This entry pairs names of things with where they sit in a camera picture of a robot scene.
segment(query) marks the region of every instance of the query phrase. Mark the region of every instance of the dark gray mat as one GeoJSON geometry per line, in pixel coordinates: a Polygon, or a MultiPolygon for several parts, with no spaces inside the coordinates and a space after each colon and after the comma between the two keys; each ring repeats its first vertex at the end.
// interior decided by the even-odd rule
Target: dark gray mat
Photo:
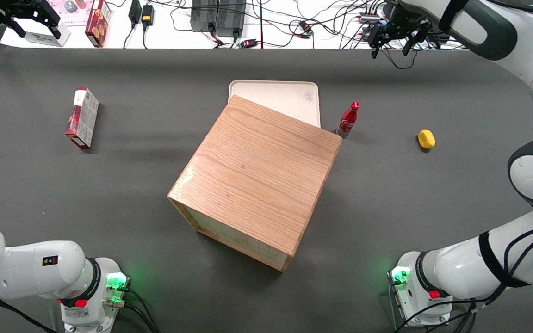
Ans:
{"type": "MultiPolygon", "coordinates": [[[[531,139],[533,93],[467,51],[421,52],[412,69],[397,70],[366,50],[0,46],[8,246],[73,240],[115,259],[165,333],[391,333],[385,272],[402,253],[467,240],[531,210],[506,172],[531,139]],[[283,275],[195,233],[166,199],[239,79],[317,83],[327,129],[353,100],[362,105],[283,275]],[[79,86],[102,104],[87,152],[63,135],[79,86]],[[415,142],[423,128],[438,142],[429,154],[415,142]]],[[[12,303],[51,324],[47,301],[12,303]]],[[[137,323],[124,311],[115,332],[142,332],[137,323]]],[[[37,331],[0,309],[0,332],[37,331]]],[[[533,332],[533,286],[479,312],[474,331],[533,332]]]]}

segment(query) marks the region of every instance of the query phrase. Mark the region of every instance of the black box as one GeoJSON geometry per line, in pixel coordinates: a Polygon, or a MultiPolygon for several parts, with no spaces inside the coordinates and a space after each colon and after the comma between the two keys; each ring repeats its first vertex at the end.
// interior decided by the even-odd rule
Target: black box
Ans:
{"type": "Polygon", "coordinates": [[[209,25],[217,23],[217,0],[192,0],[191,29],[192,31],[210,32],[209,25]]]}
{"type": "Polygon", "coordinates": [[[221,0],[217,11],[217,35],[242,37],[246,0],[221,0]]]}

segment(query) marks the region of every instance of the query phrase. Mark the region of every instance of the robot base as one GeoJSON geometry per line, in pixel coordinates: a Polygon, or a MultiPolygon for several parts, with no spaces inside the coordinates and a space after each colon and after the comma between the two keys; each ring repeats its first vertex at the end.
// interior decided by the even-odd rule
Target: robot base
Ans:
{"type": "MultiPolygon", "coordinates": [[[[403,274],[405,282],[399,285],[393,286],[394,298],[400,309],[400,314],[403,320],[408,320],[414,314],[427,308],[430,305],[453,301],[453,297],[445,297],[438,299],[431,299],[429,293],[423,289],[419,279],[415,272],[415,263],[419,257],[420,252],[409,252],[400,257],[397,267],[389,274],[390,282],[394,283],[393,274],[395,271],[405,271],[403,274]]],[[[435,308],[419,314],[409,321],[406,326],[408,327],[421,327],[421,326],[434,326],[442,324],[450,319],[450,312],[452,309],[451,304],[438,305],[435,308]]]]}
{"type": "Polygon", "coordinates": [[[93,297],[87,300],[87,306],[85,308],[67,308],[61,305],[61,317],[65,323],[66,332],[107,333],[114,326],[118,308],[105,306],[102,301],[123,299],[123,292],[111,290],[106,286],[108,274],[121,272],[121,270],[112,259],[96,258],[96,262],[101,271],[100,283],[93,297]]]}

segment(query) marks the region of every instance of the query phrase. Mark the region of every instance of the red and white box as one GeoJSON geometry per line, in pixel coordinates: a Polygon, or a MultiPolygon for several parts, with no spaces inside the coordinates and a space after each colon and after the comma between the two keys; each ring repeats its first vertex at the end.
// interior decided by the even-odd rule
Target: red and white box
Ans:
{"type": "Polygon", "coordinates": [[[110,8],[105,0],[94,0],[87,19],[85,34],[94,47],[103,47],[110,23],[110,8]]]}
{"type": "Polygon", "coordinates": [[[65,135],[81,149],[92,145],[98,105],[98,100],[89,89],[83,87],[75,90],[74,112],[69,118],[65,135]]]}

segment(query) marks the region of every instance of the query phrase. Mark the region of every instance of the black strap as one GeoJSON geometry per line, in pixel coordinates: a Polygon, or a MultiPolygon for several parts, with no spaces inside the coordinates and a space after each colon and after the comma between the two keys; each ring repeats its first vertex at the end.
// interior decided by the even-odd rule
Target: black strap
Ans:
{"type": "Polygon", "coordinates": [[[447,293],[447,291],[443,289],[439,289],[438,287],[435,287],[429,280],[427,280],[427,277],[425,276],[425,273],[423,272],[423,259],[425,259],[425,255],[427,255],[429,251],[424,251],[419,254],[419,257],[417,257],[415,262],[415,272],[417,278],[419,278],[419,282],[421,283],[421,286],[423,289],[425,289],[427,292],[430,291],[438,291],[440,293],[440,297],[448,297],[450,294],[447,293]]]}
{"type": "Polygon", "coordinates": [[[468,0],[452,0],[448,4],[444,15],[440,19],[440,30],[443,32],[448,32],[450,30],[450,25],[453,21],[453,17],[466,6],[468,0]]]}
{"type": "Polygon", "coordinates": [[[478,245],[480,246],[480,255],[484,260],[484,263],[489,268],[490,272],[503,283],[505,286],[512,288],[519,288],[529,286],[529,283],[525,283],[514,277],[509,277],[509,274],[501,267],[499,260],[495,257],[495,253],[489,244],[489,232],[483,232],[478,236],[478,245]]]}
{"type": "Polygon", "coordinates": [[[98,286],[100,285],[100,277],[102,275],[102,272],[100,270],[100,265],[98,265],[98,262],[96,259],[93,258],[87,258],[86,259],[92,264],[93,268],[93,276],[92,276],[92,282],[89,284],[87,289],[81,293],[81,295],[71,298],[71,299],[62,299],[61,303],[65,305],[68,308],[74,308],[75,302],[80,299],[85,299],[88,301],[92,298],[93,294],[96,292],[96,289],[98,289],[98,286]]]}

